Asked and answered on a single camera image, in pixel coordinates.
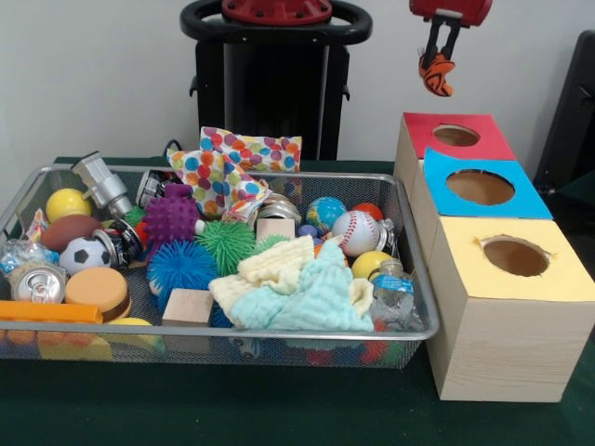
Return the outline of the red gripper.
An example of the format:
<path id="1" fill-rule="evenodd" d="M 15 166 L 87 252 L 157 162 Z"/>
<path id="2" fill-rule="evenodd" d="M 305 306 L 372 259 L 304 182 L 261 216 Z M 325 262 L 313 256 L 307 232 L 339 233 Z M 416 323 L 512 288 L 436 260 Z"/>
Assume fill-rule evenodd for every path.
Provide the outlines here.
<path id="1" fill-rule="evenodd" d="M 424 53 L 424 60 L 434 60 L 438 48 L 437 40 L 441 28 L 441 20 L 448 18 L 459 20 L 462 26 L 480 26 L 492 7 L 492 0 L 410 0 L 409 9 L 415 16 L 424 21 L 431 20 L 430 35 Z M 452 58 L 460 25 L 448 22 L 450 32 L 442 48 L 445 59 Z"/>

